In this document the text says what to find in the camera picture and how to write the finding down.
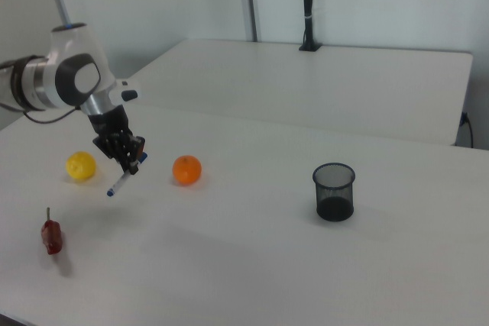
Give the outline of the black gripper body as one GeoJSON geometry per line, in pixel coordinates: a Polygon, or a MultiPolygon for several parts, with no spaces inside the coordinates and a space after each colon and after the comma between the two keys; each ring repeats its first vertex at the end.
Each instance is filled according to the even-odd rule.
{"type": "Polygon", "coordinates": [[[134,138],[128,126],[128,116],[123,106],[118,106],[101,115],[90,115],[90,123],[97,136],[93,143],[109,158],[119,164],[121,149],[134,149],[134,138]]]}

